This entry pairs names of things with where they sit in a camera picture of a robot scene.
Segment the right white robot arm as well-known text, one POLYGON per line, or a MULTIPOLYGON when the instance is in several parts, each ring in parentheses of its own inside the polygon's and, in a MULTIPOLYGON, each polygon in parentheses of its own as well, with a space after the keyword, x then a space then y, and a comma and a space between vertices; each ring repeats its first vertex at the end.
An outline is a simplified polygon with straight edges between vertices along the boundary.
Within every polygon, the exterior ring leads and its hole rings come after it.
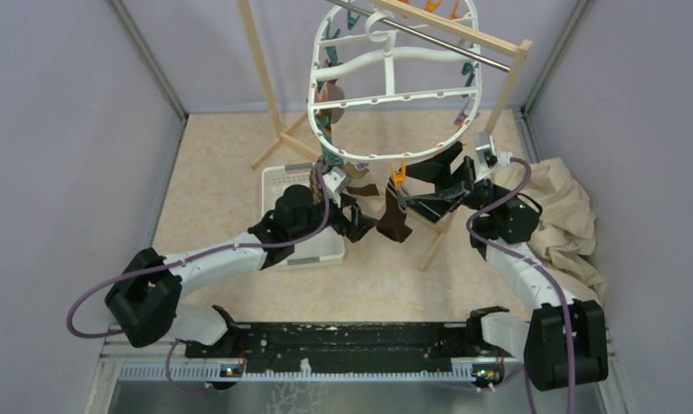
POLYGON ((473 311, 468 348, 477 355, 495 348, 508 352, 541 391, 571 390, 607 379, 601 305, 562 287, 528 246, 543 212, 539 203, 522 194, 531 166, 485 144, 474 158, 465 157, 453 167, 462 150, 456 141, 429 159, 392 168, 386 190, 401 209, 427 219, 441 219, 461 205, 472 209, 466 223, 472 247, 506 278, 530 311, 527 321, 506 310, 473 311))

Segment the beige brown sock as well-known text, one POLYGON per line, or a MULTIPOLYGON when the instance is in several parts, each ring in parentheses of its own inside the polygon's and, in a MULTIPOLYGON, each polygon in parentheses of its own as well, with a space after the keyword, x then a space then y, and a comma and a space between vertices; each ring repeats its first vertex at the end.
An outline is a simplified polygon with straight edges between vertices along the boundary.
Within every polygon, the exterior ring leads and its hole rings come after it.
POLYGON ((366 163, 347 162, 343 166, 346 175, 344 192, 357 197, 376 197, 380 190, 366 163))

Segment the brown checkered sock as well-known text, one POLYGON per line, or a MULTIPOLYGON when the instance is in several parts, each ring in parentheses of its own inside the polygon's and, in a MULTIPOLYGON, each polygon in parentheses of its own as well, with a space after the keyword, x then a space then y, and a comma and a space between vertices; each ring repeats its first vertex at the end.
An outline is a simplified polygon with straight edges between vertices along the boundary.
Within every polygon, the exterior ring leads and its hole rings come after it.
POLYGON ((311 191, 313 204, 323 202, 323 174, 322 166, 314 163, 309 173, 309 189, 311 191))

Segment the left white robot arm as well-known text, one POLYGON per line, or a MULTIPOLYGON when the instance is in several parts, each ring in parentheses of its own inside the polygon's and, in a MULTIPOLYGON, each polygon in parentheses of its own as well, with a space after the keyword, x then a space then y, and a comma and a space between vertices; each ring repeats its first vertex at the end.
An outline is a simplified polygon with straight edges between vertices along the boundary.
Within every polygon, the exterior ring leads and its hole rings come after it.
POLYGON ((363 213, 355 198, 341 201, 323 197, 317 203, 306 185, 291 185, 258 223, 231 241, 184 254, 139 251, 104 303, 134 348, 173 336, 230 356, 240 335, 229 314, 220 306, 184 304, 182 298, 227 277, 274 267, 324 230, 360 241, 378 221, 363 213))

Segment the dark brown sock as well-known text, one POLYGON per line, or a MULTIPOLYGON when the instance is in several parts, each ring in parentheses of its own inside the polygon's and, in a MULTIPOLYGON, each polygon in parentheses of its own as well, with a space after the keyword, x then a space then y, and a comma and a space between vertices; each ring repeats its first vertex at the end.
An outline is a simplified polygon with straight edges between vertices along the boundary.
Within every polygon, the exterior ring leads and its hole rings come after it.
POLYGON ((402 243, 413 230, 406 224, 407 213, 401 208, 396 195, 397 189, 390 179, 385 187, 384 213, 378 220, 376 230, 386 238, 402 243))

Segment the white round clip hanger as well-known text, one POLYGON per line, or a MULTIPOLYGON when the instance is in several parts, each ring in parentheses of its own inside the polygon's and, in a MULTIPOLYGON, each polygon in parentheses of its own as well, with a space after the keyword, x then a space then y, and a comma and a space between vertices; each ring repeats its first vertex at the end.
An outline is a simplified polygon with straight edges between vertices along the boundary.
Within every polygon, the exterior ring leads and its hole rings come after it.
MULTIPOLYGON (((362 7, 364 9, 369 9, 371 7, 371 1, 352 2, 354 2, 355 5, 362 7)), ((449 17, 452 13, 463 15, 467 11, 467 7, 465 4, 468 1, 456 2, 454 5, 453 12, 449 14, 440 10, 440 2, 433 2, 439 3, 439 7, 435 12, 436 14, 443 17, 449 17)), ((423 8, 426 5, 426 3, 427 2, 418 2, 410 4, 418 8, 423 8)), ((324 17, 322 18, 320 25, 315 32, 313 50, 311 54, 310 69, 312 67, 312 61, 314 59, 314 42, 317 38, 317 32, 322 24, 324 17)), ((322 68, 328 67, 330 65, 328 58, 328 55, 330 53, 334 53, 336 62, 338 64, 341 64, 347 63, 348 61, 358 58, 363 54, 369 52, 377 52, 379 50, 379 43, 369 41, 367 39, 362 38, 361 36, 365 32, 365 21, 365 17, 359 16, 357 14, 351 14, 350 16, 348 16, 344 10, 341 10, 333 18, 333 20, 330 23, 330 33, 338 37, 356 35, 358 36, 358 40, 349 43, 341 43, 340 45, 332 49, 329 49, 327 47, 321 48, 317 60, 319 61, 320 66, 322 68)), ((321 110, 320 113, 317 115, 316 125, 325 134, 327 140, 330 141, 335 147, 337 147, 343 152, 348 152, 351 154, 388 155, 400 154, 403 152, 417 153, 429 150, 433 148, 435 144, 448 139, 451 135, 453 135, 456 132, 459 118, 462 117, 463 114, 472 113, 474 115, 473 119, 475 118, 476 114, 478 113, 480 102, 483 96, 482 70, 484 69, 484 66, 479 66, 478 69, 480 71, 480 74, 478 76, 475 76, 473 73, 472 66, 467 66, 466 64, 458 61, 432 62, 426 60, 397 58, 394 61, 395 90, 397 93, 451 90, 462 88, 469 83, 481 83, 481 97, 475 98, 473 96, 467 96, 466 94, 458 94, 456 96, 443 98, 416 99, 411 100, 409 102, 397 101, 391 103, 381 103, 378 105, 352 105, 345 109, 326 109, 321 110), (453 127, 451 127, 450 130, 446 133, 438 135, 435 138, 427 138, 424 141, 424 143, 412 149, 400 147, 397 144, 387 144, 383 138, 379 138, 375 147, 371 147, 367 150, 358 150, 353 144, 347 143, 346 139, 334 137, 334 125, 349 110, 394 110, 399 108, 421 108, 423 105, 431 106, 433 104, 437 104, 440 101, 446 101, 450 104, 457 104, 459 106, 459 115, 457 117, 456 122, 454 123, 453 127)), ((381 61, 377 61, 365 67, 362 67, 357 71, 351 72, 344 77, 328 81, 325 96, 317 97, 316 102, 319 104, 329 104, 331 102, 341 99, 374 97, 383 95, 384 93, 384 63, 381 61)), ((349 162, 343 160, 340 157, 336 157, 332 154, 326 153, 322 145, 320 145, 320 147, 325 161, 336 165, 349 162)))

